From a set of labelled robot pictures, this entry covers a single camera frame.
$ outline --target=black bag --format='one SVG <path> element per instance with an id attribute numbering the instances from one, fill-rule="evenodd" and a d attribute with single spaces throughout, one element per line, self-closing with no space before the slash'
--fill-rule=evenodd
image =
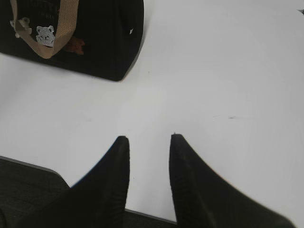
<path id="1" fill-rule="evenodd" d="M 119 81 L 139 51 L 143 0 L 79 0 L 76 29 L 68 35 L 59 31 L 58 23 L 59 16 L 65 15 L 63 5 L 67 5 L 67 0 L 18 0 L 17 3 L 18 16 L 14 21 L 10 0 L 0 1 L 2 53 Z M 58 39 L 65 38 L 67 42 L 51 58 L 41 57 L 24 41 L 25 35 L 31 37 L 38 49 L 47 51 L 56 49 Z"/>

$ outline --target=black fabric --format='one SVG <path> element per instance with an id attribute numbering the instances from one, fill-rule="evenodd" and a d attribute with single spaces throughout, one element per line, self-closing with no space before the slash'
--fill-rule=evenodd
<path id="1" fill-rule="evenodd" d="M 123 228 L 177 228 L 177 225 L 126 211 Z"/>
<path id="2" fill-rule="evenodd" d="M 29 26 L 34 39 L 37 26 L 52 25 L 56 31 L 60 0 L 18 0 L 18 4 L 18 19 L 30 19 Z M 10 0 L 1 0 L 0 52 L 119 81 L 139 51 L 143 16 L 143 0 L 79 0 L 74 37 L 85 43 L 80 45 L 83 55 L 61 50 L 51 59 L 45 60 L 21 38 L 15 38 L 15 31 L 10 25 L 13 19 Z"/>
<path id="3" fill-rule="evenodd" d="M 129 142 L 119 137 L 100 162 L 55 201 L 17 228 L 121 228 L 129 187 Z"/>
<path id="4" fill-rule="evenodd" d="M 178 134 L 171 138 L 170 181 L 180 228 L 294 228 L 224 181 Z"/>
<path id="5" fill-rule="evenodd" d="M 67 189 L 69 186 L 55 173 L 0 159 L 0 228 L 5 223 L 8 228 L 15 227 L 24 216 Z"/>

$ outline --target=bag handle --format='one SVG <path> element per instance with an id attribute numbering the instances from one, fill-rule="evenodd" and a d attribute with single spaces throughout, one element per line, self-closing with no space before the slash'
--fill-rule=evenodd
<path id="1" fill-rule="evenodd" d="M 48 59 L 59 52 L 71 39 L 76 29 L 79 0 L 61 0 L 54 47 L 36 42 L 18 21 L 17 0 L 10 0 L 14 14 L 14 29 L 21 38 L 42 58 Z"/>

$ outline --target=red patch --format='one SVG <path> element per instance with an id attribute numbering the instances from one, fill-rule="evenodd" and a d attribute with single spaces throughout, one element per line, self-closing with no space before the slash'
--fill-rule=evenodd
<path id="1" fill-rule="evenodd" d="M 76 53 L 78 55 L 84 55 L 82 46 L 85 46 L 85 42 L 82 39 L 72 37 L 67 45 L 63 48 L 64 51 Z"/>

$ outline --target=bear patch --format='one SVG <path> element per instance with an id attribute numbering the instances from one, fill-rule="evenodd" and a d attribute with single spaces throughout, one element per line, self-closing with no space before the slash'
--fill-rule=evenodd
<path id="1" fill-rule="evenodd" d="M 82 46 L 86 45 L 82 39 L 72 37 L 67 45 L 63 48 L 64 51 L 76 53 L 78 55 L 84 55 Z"/>
<path id="2" fill-rule="evenodd" d="M 55 36 L 54 36 L 54 27 L 41 27 L 37 26 L 37 33 L 36 40 L 39 44 L 42 44 L 47 47 L 54 47 Z"/>

